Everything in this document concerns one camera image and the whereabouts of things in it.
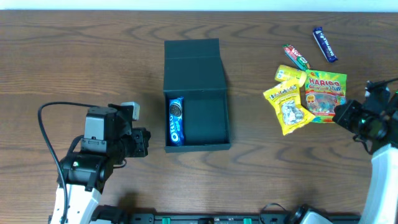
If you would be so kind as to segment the green Haribo gummy bag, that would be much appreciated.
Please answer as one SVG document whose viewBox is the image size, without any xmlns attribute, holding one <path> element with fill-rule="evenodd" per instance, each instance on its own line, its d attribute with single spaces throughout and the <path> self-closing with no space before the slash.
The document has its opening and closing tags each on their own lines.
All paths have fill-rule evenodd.
<svg viewBox="0 0 398 224">
<path fill-rule="evenodd" d="M 313 123 L 332 123 L 335 108 L 346 103 L 346 79 L 343 73 L 306 70 L 305 101 L 315 118 Z"/>
</svg>

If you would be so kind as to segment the blue Oreo cookie pack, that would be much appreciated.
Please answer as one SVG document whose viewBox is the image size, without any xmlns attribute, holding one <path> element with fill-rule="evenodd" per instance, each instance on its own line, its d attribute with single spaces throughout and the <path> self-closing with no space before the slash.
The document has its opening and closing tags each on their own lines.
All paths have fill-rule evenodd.
<svg viewBox="0 0 398 224">
<path fill-rule="evenodd" d="M 169 100 L 169 133 L 173 146 L 182 146 L 184 144 L 183 97 Z"/>
</svg>

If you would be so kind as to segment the yellow Hacks candy bag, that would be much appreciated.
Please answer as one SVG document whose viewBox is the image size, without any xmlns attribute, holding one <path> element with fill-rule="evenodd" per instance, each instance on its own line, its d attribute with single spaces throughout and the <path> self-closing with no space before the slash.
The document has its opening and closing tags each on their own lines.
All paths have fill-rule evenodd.
<svg viewBox="0 0 398 224">
<path fill-rule="evenodd" d="M 315 115 L 301 104 L 299 81 L 290 79 L 266 90 L 264 98 L 273 106 L 285 136 L 313 121 Z"/>
</svg>

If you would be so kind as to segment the black gift box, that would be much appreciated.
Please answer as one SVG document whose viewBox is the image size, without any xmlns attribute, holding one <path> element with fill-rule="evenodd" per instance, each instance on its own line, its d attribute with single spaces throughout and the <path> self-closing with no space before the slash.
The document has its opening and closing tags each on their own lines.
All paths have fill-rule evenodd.
<svg viewBox="0 0 398 224">
<path fill-rule="evenodd" d="M 165 151 L 222 151 L 231 147 L 226 74 L 218 39 L 164 42 Z M 183 97 L 184 144 L 173 146 L 169 100 Z"/>
</svg>

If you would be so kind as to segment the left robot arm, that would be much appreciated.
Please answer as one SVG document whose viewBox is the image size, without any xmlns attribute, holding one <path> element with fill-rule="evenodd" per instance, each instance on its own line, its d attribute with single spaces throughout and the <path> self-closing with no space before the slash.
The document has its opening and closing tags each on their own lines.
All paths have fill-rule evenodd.
<svg viewBox="0 0 398 224">
<path fill-rule="evenodd" d="M 93 220 L 105 182 L 128 157 L 146 157 L 150 132 L 135 128 L 139 104 L 131 101 L 107 107 L 89 106 L 85 132 L 72 141 L 61 159 L 62 174 L 51 223 L 89 223 Z"/>
</svg>

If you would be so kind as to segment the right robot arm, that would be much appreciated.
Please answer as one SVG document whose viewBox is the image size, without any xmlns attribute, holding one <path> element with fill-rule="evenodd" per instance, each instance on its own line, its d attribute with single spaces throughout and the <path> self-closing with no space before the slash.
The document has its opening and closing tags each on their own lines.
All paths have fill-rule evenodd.
<svg viewBox="0 0 398 224">
<path fill-rule="evenodd" d="M 397 79 L 368 81 L 365 101 L 348 100 L 335 107 L 333 122 L 353 133 L 353 141 L 371 156 L 372 172 L 362 224 L 397 222 Z"/>
</svg>

